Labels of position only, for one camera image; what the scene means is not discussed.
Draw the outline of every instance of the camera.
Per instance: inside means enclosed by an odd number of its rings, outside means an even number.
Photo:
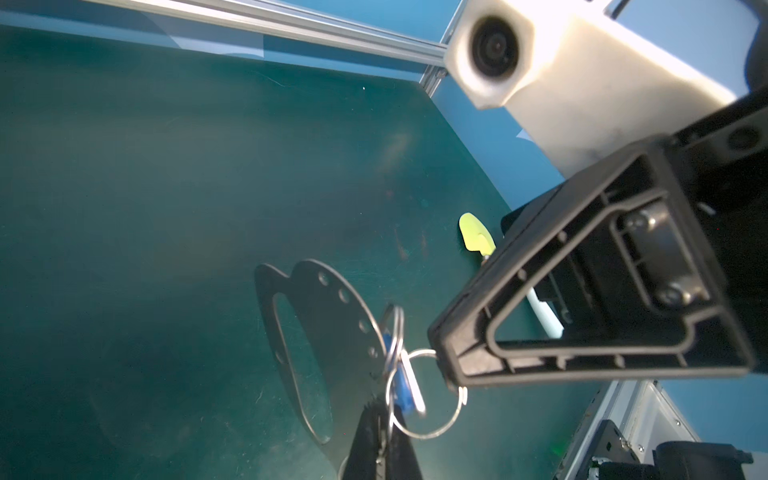
[[[478,23],[472,38],[472,59],[480,72],[501,77],[518,64],[518,39],[500,18],[486,18]]]

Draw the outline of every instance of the white plastic part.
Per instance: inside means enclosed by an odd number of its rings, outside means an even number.
[[[528,303],[531,304],[533,313],[536,314],[536,318],[544,327],[544,331],[551,339],[559,339],[563,336],[563,325],[558,320],[558,317],[552,311],[549,303],[542,302],[536,296],[536,292],[530,289],[525,295],[528,298]]]
[[[518,40],[517,67],[499,78],[472,60],[472,37],[488,17],[506,21]],[[505,107],[566,178],[736,99],[578,0],[469,0],[445,65],[477,108]]]

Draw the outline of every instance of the teal surface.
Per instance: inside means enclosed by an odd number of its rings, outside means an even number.
[[[498,239],[507,206],[417,84],[0,28],[0,478],[334,478],[253,269],[322,260],[427,346],[478,268],[466,211]],[[416,368],[440,422],[455,397]],[[425,478],[550,478],[597,389],[472,390],[417,442]]]
[[[520,138],[522,127],[506,108],[478,110],[451,77],[440,82],[432,100],[511,210],[563,182],[544,152]]]

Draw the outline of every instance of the key ring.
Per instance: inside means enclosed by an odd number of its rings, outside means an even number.
[[[411,353],[408,353],[407,355],[403,355],[407,359],[412,359],[419,356],[431,356],[433,359],[437,359],[437,352],[433,349],[419,349],[414,350]],[[394,369],[389,373],[389,378],[387,378],[386,381],[386,388],[384,390],[384,402],[386,403],[387,407],[389,407],[389,423],[396,426],[398,429],[400,429],[400,432],[405,433],[407,436],[411,437],[412,439],[419,439],[419,440],[429,440],[436,437],[439,437],[443,433],[447,432],[448,429],[450,429],[453,424],[456,422],[456,419],[458,418],[458,414],[462,411],[462,406],[467,404],[467,387],[461,386],[458,388],[458,405],[456,406],[456,411],[453,412],[453,416],[451,417],[448,422],[440,427],[439,429],[436,429],[430,433],[414,433],[405,428],[404,426],[400,425],[400,421],[398,421],[397,417],[395,416],[393,412],[393,406],[394,402],[391,398],[391,391],[392,391],[392,381],[395,378],[395,373],[397,369]]]
[[[382,315],[382,324],[379,326],[380,330],[384,331],[389,317],[392,317],[392,344],[389,346],[389,349],[384,352],[386,357],[384,359],[383,375],[388,375],[391,371],[397,370],[397,362],[400,359],[403,338],[406,333],[406,314],[400,305],[390,303],[386,306],[384,315]]]

